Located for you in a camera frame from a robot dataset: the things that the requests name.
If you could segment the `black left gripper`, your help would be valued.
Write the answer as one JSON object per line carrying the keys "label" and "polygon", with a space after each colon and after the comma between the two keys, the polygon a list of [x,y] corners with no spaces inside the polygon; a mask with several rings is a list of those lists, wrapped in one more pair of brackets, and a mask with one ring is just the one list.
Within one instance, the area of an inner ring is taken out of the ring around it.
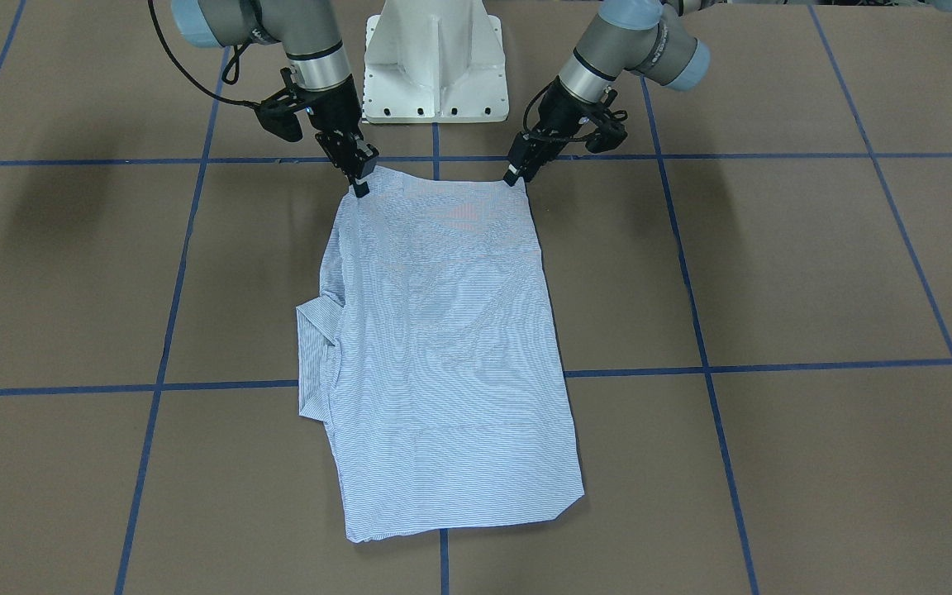
{"label": "black left gripper", "polygon": [[562,79],[553,79],[526,105],[521,131],[507,152],[503,181],[515,186],[532,179],[541,167],[558,158],[566,145],[582,144],[583,136],[594,129],[587,117],[602,109],[609,109],[608,92],[601,91],[598,101],[587,102],[575,97]]}

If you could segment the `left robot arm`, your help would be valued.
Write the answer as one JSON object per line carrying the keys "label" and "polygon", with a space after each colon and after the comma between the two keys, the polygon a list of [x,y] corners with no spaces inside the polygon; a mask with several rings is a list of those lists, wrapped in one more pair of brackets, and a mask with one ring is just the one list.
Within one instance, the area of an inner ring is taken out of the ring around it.
{"label": "left robot arm", "polygon": [[536,130],[573,136],[582,86],[623,79],[637,148],[566,159],[520,184],[550,195],[836,189],[952,196],[952,12],[928,7],[715,5],[621,29],[593,16],[544,95]]}

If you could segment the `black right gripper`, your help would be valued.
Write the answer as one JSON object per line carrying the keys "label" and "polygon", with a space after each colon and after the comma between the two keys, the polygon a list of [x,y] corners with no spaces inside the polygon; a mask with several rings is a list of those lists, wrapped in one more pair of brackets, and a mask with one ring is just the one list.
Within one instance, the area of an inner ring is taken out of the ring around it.
{"label": "black right gripper", "polygon": [[313,91],[303,89],[309,120],[315,128],[315,140],[327,158],[343,173],[358,198],[370,193],[367,178],[377,165],[378,152],[360,131],[362,107],[355,81],[345,79],[331,89]]}

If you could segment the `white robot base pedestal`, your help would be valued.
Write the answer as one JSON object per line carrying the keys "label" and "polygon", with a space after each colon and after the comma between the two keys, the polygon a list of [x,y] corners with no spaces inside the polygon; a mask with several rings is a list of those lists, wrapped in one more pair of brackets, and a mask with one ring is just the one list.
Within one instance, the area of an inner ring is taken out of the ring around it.
{"label": "white robot base pedestal", "polygon": [[483,1],[387,1],[365,23],[364,120],[505,121],[506,62],[502,22]]}

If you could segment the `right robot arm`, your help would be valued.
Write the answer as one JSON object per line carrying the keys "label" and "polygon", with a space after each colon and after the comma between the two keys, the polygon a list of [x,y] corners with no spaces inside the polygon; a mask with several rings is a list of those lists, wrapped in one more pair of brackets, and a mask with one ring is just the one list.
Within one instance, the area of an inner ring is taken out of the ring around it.
{"label": "right robot arm", "polygon": [[347,178],[356,196],[367,195],[380,154],[360,130],[362,106],[331,2],[170,3],[175,27],[190,45],[230,50],[220,76],[223,84],[237,83],[240,58],[250,46],[281,46],[288,58],[288,67],[280,71],[283,87],[259,102],[226,98],[200,84],[170,49],[154,1],[147,3],[147,10],[170,63],[197,90],[220,104],[249,109],[265,131],[288,143],[302,140],[298,114],[306,113],[329,162]]}

